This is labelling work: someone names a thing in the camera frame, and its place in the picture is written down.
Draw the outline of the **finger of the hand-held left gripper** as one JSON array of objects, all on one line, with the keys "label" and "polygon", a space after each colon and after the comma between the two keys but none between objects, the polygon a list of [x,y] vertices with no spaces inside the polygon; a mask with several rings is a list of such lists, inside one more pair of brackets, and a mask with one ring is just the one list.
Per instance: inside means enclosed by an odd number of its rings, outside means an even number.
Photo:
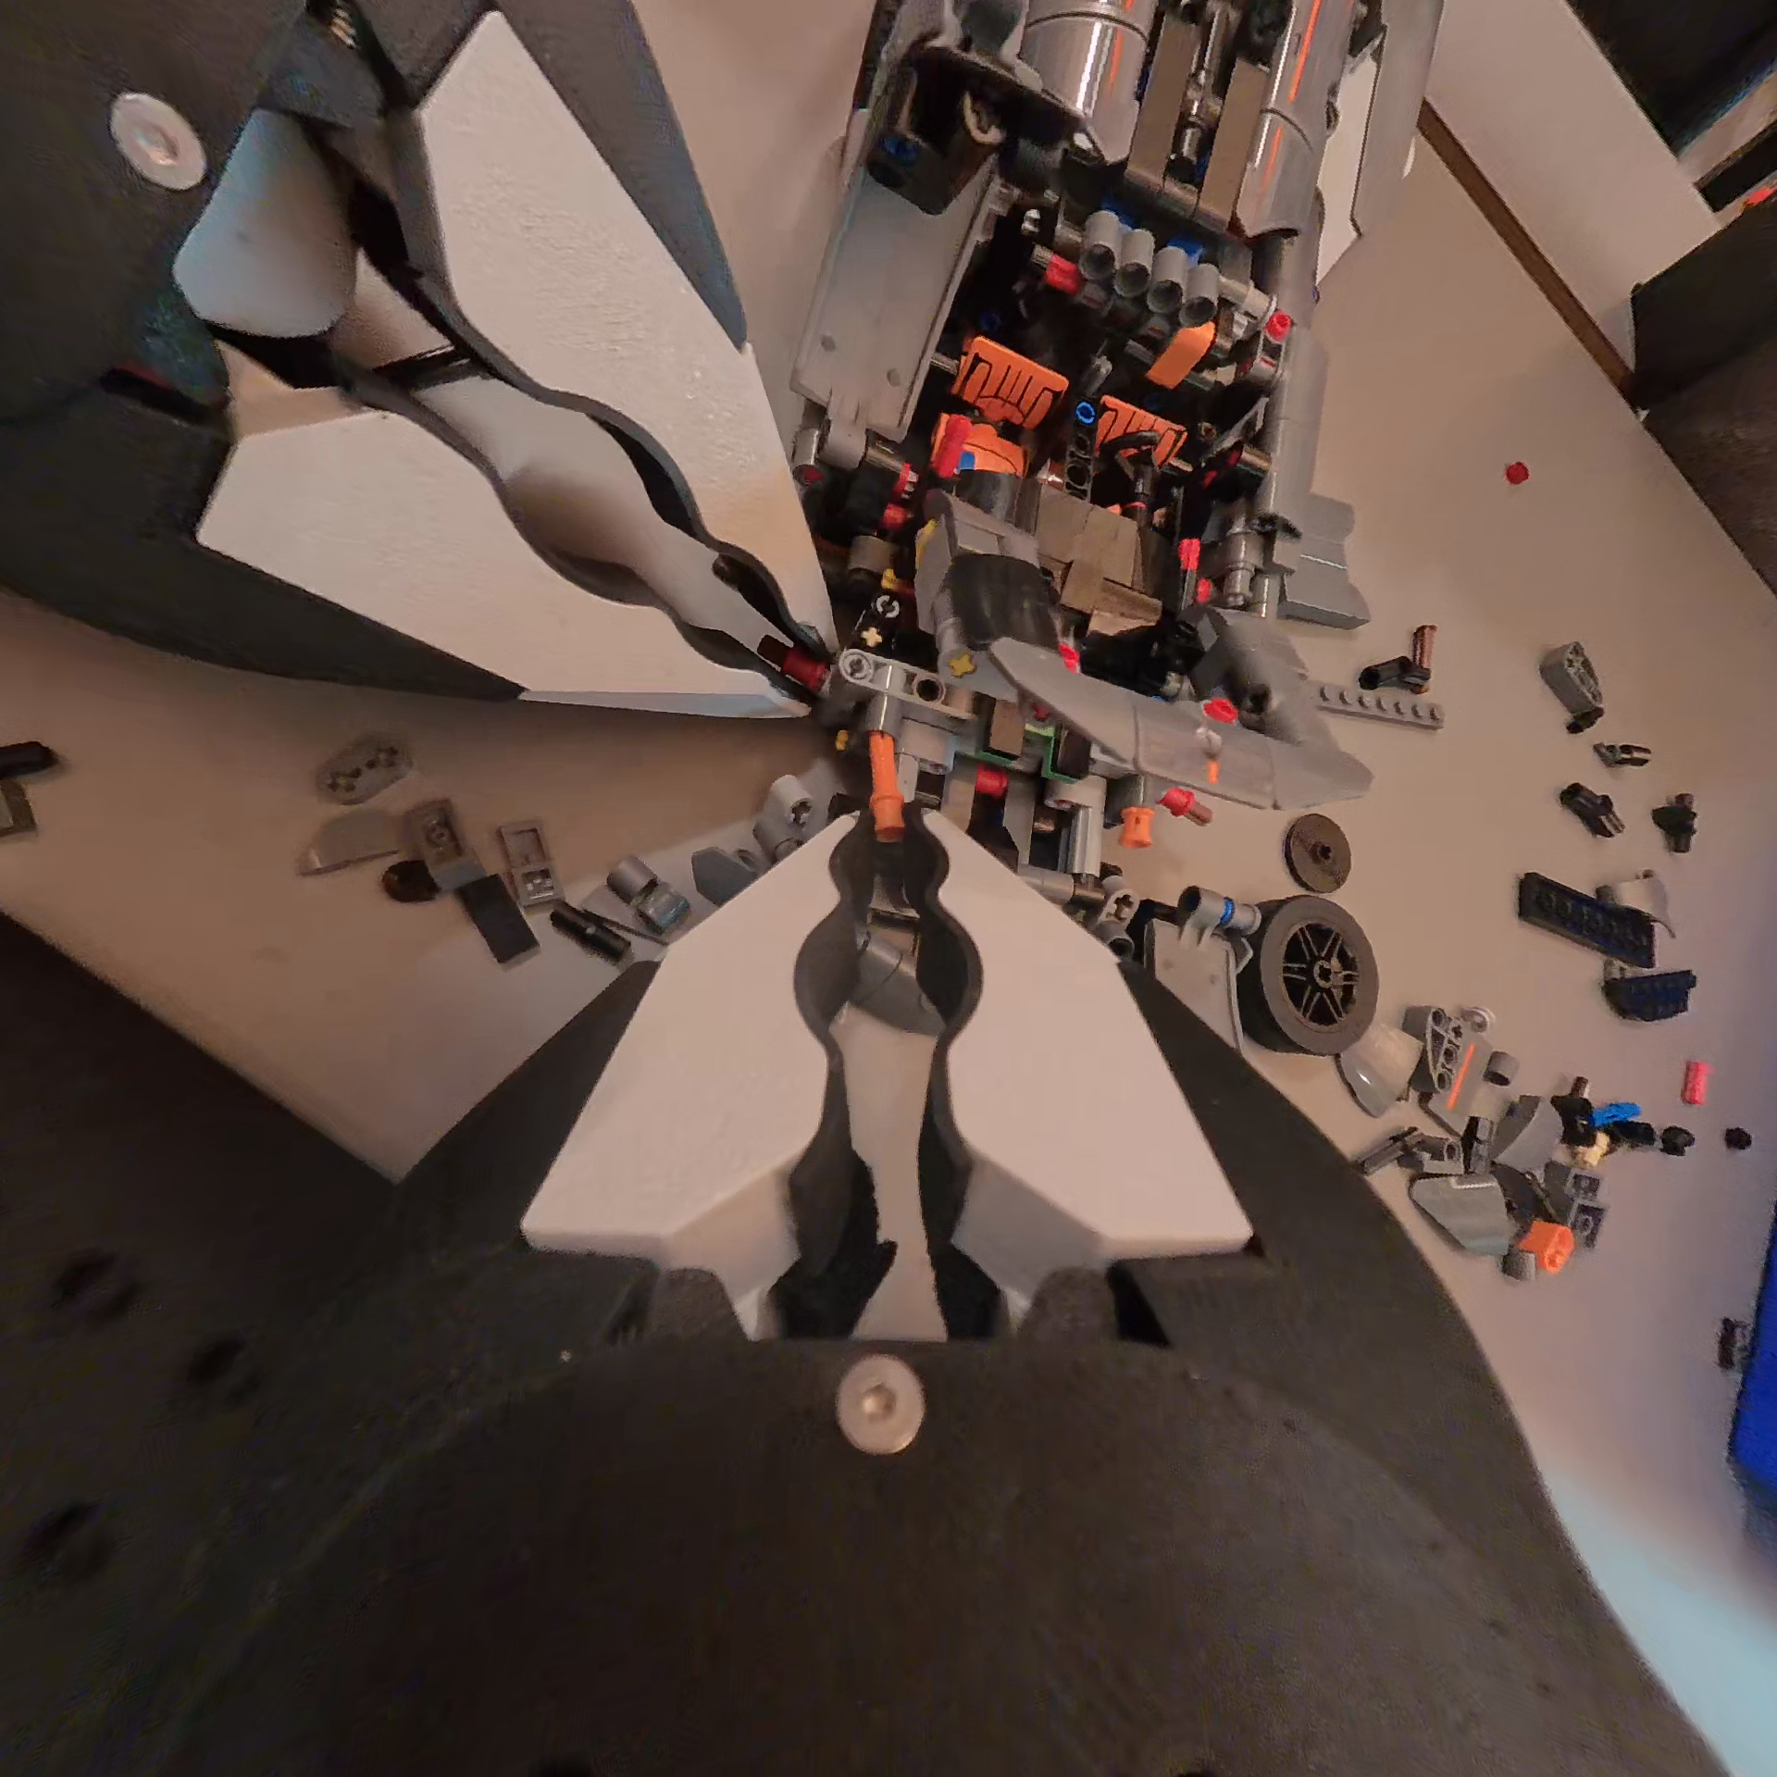
[{"label": "finger of the hand-held left gripper", "polygon": [[786,718],[766,635],[816,635],[671,525],[587,415],[491,377],[420,393],[291,388],[221,348],[237,442],[197,540],[546,705]]},{"label": "finger of the hand-held left gripper", "polygon": [[467,665],[197,540],[234,348],[291,388],[482,375],[605,428],[743,597],[833,617],[720,236],[631,6],[176,6],[172,648]]}]

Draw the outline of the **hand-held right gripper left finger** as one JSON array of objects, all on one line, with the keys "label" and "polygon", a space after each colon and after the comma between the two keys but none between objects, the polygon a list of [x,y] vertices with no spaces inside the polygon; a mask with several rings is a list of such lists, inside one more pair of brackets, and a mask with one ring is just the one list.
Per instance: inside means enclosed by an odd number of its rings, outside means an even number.
[{"label": "hand-held right gripper left finger", "polygon": [[832,1029],[859,976],[874,834],[844,814],[673,943],[524,1210],[543,1252],[717,1277],[749,1337],[833,1273],[859,1176]]}]

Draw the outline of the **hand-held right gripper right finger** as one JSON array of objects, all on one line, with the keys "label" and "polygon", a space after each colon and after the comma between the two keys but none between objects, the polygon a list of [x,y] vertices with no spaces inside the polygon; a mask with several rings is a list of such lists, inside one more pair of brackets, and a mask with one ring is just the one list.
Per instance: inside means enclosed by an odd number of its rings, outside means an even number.
[{"label": "hand-held right gripper right finger", "polygon": [[907,816],[905,894],[940,1017],[917,1142],[940,1311],[1242,1252],[1253,1224],[1115,954],[940,812]]}]

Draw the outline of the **lego subassembly with orange pin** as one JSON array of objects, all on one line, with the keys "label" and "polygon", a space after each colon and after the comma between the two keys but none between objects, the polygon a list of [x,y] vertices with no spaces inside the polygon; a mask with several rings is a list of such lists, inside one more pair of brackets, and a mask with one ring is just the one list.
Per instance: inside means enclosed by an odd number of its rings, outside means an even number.
[{"label": "lego subassembly with orange pin", "polygon": [[979,991],[979,954],[946,894],[955,884],[950,841],[937,811],[900,790],[896,742],[881,730],[863,745],[868,792],[859,812],[863,870],[852,913],[850,1006],[891,1030],[948,1040]]}]

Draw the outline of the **grey orange lego car model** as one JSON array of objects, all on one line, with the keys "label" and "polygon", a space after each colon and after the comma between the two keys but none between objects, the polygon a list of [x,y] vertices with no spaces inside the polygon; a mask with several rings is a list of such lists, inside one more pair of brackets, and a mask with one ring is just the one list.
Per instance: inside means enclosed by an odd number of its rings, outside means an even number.
[{"label": "grey orange lego car model", "polygon": [[1281,623],[1368,621],[1317,273],[1401,194],[1442,10],[874,8],[790,370],[840,641],[772,667],[1076,923],[1160,814],[1371,786]]}]

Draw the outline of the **grey lego panel blue pin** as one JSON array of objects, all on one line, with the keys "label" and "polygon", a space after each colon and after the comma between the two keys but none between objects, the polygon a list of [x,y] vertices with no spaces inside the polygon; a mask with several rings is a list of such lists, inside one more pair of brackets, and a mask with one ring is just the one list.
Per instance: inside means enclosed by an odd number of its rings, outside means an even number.
[{"label": "grey lego panel blue pin", "polygon": [[1199,884],[1174,904],[1144,899],[1130,923],[1142,968],[1233,1051],[1244,1051],[1237,976],[1248,968],[1261,913]]}]

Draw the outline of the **grey double cylinder lego piece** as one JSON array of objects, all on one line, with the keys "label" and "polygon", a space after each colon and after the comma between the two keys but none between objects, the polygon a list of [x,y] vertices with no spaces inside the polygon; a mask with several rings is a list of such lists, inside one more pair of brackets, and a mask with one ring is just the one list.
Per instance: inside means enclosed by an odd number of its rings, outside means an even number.
[{"label": "grey double cylinder lego piece", "polygon": [[656,941],[671,940],[691,916],[688,897],[637,854],[622,857],[607,872],[607,888]]}]

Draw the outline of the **grey two-hole lego liftarm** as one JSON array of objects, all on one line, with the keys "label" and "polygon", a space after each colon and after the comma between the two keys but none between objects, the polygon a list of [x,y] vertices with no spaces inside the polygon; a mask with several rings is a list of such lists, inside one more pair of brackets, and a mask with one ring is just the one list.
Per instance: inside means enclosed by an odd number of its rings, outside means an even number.
[{"label": "grey two-hole lego liftarm", "polygon": [[403,740],[369,732],[324,758],[314,769],[314,790],[332,807],[360,808],[406,781],[413,769]]}]

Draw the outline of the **black lego wheel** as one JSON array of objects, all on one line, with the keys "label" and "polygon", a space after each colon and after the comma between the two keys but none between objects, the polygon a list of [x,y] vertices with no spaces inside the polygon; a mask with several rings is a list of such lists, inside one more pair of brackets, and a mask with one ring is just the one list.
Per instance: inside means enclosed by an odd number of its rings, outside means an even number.
[{"label": "black lego wheel", "polygon": [[1371,1029],[1381,973],[1362,925],[1320,896],[1256,905],[1249,961],[1236,977],[1244,1036],[1267,1051],[1335,1057]]}]

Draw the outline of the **black lego tile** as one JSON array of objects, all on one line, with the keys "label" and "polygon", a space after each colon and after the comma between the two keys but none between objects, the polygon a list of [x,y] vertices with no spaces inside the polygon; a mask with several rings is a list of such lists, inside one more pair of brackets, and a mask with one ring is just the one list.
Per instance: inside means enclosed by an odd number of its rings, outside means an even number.
[{"label": "black lego tile", "polygon": [[501,877],[480,874],[451,888],[451,896],[498,968],[521,962],[542,947],[533,925]]}]

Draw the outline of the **grey lego brick with stud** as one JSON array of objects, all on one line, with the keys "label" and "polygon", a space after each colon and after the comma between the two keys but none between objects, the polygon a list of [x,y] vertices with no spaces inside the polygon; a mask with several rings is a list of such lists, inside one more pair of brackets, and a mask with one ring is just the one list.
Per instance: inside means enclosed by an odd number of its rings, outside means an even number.
[{"label": "grey lego brick with stud", "polygon": [[487,877],[451,798],[436,796],[413,805],[401,814],[401,825],[413,857],[441,896],[452,896]]}]

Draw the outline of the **grey curved lego slope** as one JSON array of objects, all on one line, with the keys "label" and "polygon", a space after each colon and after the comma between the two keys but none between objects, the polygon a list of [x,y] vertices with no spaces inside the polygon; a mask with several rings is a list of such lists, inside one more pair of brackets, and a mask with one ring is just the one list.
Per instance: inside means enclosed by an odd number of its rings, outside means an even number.
[{"label": "grey curved lego slope", "polygon": [[320,879],[344,870],[400,860],[409,849],[409,829],[400,812],[356,807],[324,824],[295,860],[295,874]]}]

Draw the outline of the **grey lego plate with holes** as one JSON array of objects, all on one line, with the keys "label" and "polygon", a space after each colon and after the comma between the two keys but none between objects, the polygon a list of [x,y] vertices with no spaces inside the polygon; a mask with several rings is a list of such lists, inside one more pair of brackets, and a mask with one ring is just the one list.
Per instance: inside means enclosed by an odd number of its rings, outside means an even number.
[{"label": "grey lego plate with holes", "polygon": [[1441,703],[1396,688],[1365,689],[1332,681],[1309,681],[1308,688],[1317,709],[1328,718],[1390,723],[1431,734],[1447,723]]}]

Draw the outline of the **dark blue lego plate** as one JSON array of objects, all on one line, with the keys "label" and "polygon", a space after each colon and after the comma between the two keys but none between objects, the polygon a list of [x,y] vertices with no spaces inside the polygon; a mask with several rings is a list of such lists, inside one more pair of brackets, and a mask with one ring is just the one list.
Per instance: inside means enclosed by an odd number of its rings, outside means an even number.
[{"label": "dark blue lego plate", "polygon": [[1656,965],[1656,925],[1649,914],[1573,890],[1541,874],[1517,879],[1517,918],[1621,969],[1652,972]]}]

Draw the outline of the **dark box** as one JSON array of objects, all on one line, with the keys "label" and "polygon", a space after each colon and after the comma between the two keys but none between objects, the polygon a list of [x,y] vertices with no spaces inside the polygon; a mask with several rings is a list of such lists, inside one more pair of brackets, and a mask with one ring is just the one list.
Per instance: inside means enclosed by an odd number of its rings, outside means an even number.
[{"label": "dark box", "polygon": [[1775,587],[1775,194],[1630,296],[1630,404]]}]

